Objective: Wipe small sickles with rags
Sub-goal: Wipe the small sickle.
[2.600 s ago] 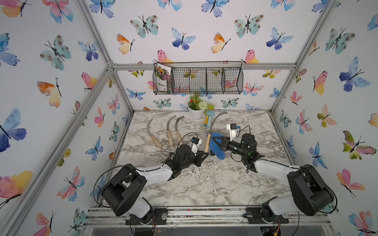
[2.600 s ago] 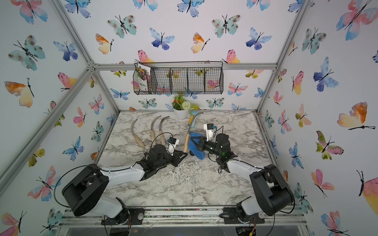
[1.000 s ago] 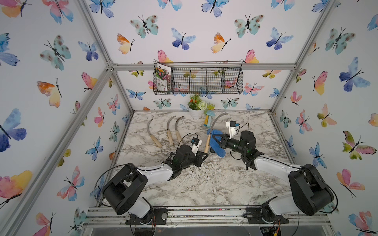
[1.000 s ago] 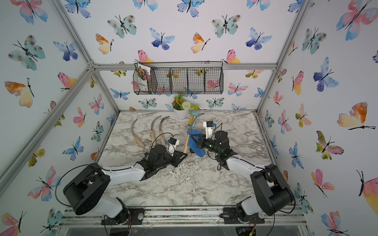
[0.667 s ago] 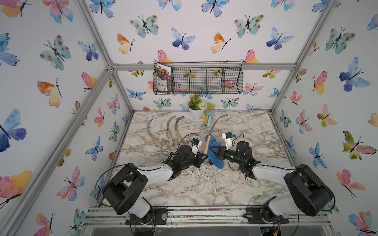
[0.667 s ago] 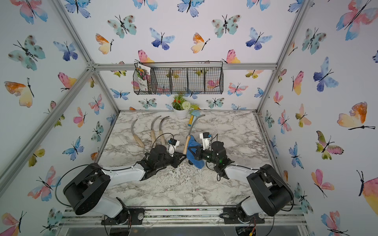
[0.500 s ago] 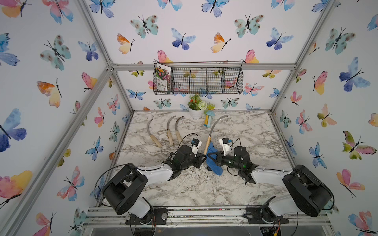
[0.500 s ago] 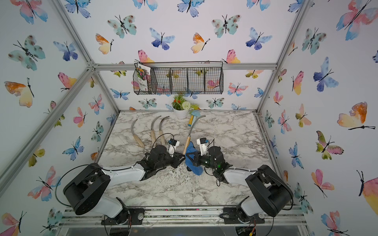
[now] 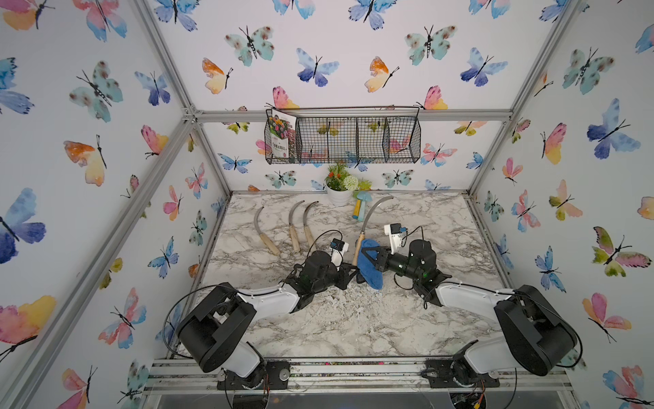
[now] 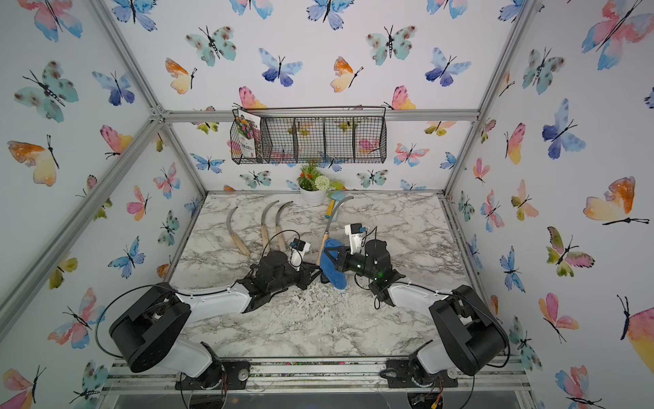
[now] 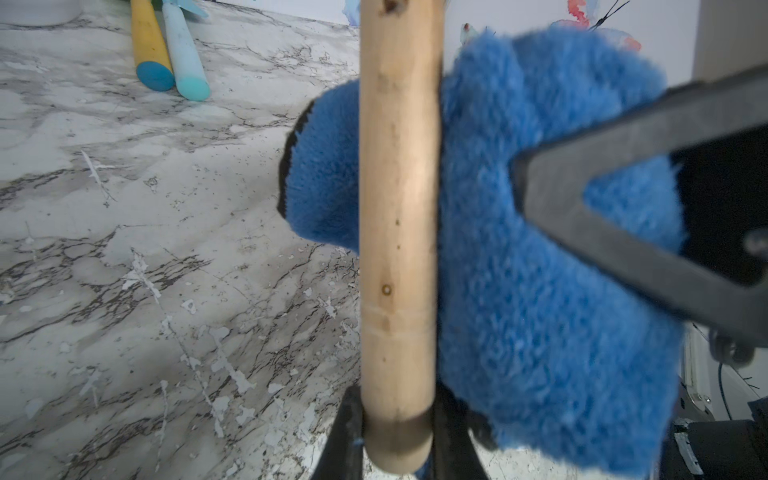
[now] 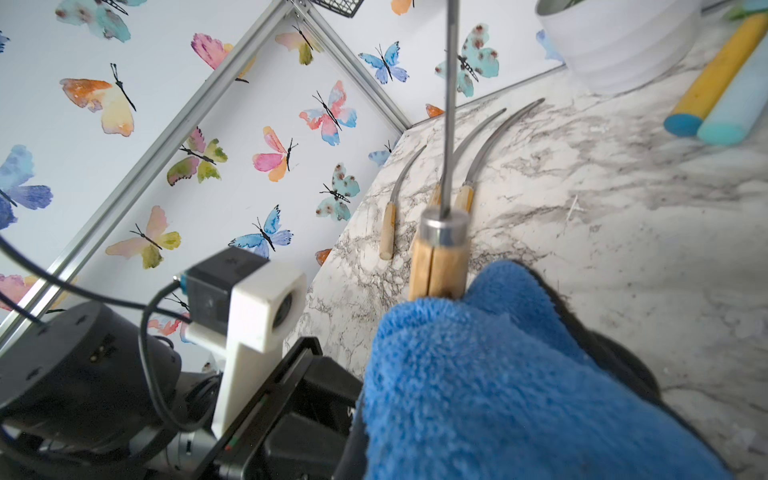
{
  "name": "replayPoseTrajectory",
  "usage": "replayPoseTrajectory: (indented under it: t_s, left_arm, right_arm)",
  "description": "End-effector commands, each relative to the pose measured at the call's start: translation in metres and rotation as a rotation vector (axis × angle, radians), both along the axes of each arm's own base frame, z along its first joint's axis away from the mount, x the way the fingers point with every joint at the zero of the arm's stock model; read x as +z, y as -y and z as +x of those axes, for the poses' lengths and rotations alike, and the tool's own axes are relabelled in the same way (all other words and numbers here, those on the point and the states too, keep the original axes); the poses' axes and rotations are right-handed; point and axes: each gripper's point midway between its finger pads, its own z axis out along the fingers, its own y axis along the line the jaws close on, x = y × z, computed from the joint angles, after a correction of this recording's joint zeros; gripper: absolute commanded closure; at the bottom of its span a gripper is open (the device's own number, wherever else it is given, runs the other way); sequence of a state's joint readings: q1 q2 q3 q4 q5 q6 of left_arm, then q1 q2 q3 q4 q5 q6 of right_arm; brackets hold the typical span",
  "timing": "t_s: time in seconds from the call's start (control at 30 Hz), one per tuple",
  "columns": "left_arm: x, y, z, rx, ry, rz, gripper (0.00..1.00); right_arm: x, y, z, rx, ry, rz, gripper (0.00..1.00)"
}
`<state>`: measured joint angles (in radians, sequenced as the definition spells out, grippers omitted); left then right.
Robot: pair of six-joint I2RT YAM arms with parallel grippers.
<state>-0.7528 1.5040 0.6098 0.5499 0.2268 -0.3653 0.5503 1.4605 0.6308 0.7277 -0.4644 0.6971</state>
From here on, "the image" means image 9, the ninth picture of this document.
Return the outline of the blue microfiber rag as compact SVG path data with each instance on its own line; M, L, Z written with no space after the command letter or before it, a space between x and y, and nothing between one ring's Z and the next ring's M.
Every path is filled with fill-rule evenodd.
M378 245L379 244L376 242L376 240L364 239L362 247L378 246ZM359 269L360 268L369 269L369 270L376 269L374 262L371 262L371 260L368 257L364 257L361 253L359 254L358 267ZM381 273L380 283L367 283L372 289L377 291L381 291L381 289L383 289L383 273L382 272L380 273Z

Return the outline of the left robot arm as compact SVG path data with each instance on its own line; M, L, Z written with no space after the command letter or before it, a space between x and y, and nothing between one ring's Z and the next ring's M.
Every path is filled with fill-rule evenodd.
M296 264L281 284L240 290L225 282L213 286L175 329L175 336L204 373L225 370L258 383L265 360L243 340L251 324L292 315L332 287L347 289L359 268L338 255L316 251Z

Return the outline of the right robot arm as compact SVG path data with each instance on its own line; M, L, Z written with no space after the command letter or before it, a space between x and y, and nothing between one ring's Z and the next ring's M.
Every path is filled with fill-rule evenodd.
M499 326L499 335L473 340L454 354L453 361L467 375L522 368L543 377L581 345L575 329L538 289L490 290L455 281L438 269L427 240L412 241L408 255L367 240L358 247L357 264L365 279L384 272L410 279L426 307L466 310Z

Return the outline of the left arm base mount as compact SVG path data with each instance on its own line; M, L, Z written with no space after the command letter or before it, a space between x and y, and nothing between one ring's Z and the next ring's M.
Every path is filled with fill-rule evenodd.
M286 390L291 378L289 361L267 360L247 343L240 343L222 365L217 388L227 390Z

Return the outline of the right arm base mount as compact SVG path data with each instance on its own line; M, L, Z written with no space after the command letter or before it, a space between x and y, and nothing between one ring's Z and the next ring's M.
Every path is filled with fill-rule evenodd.
M480 374L466 361L464 354L478 340L473 340L449 357L440 357L425 361L425 368L420 376L427 379L431 389L438 388L499 388L500 382L488 374Z

